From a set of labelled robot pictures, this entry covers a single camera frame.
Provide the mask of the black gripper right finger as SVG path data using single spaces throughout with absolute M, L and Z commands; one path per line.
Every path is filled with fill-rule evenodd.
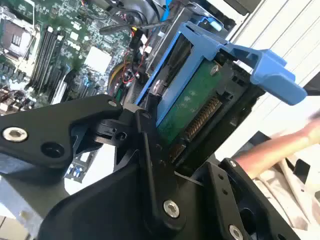
M 208 210 L 222 240 L 297 240 L 243 169 L 231 159 L 206 163 Z

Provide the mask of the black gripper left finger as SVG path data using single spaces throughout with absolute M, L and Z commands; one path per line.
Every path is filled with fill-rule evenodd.
M 152 198 L 161 178 L 175 177 L 154 118 L 143 109 L 123 109 L 109 95 L 2 116 L 0 134 L 1 173 L 42 187 L 61 181 L 76 154 L 104 143 L 117 147 L 115 172 L 133 163 L 143 168 Z

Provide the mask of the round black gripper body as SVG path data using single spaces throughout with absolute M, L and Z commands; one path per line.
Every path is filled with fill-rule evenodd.
M 144 169 L 131 163 L 59 202 L 40 240 L 221 240 L 208 209 L 206 164 L 195 177 L 160 179 L 150 197 Z

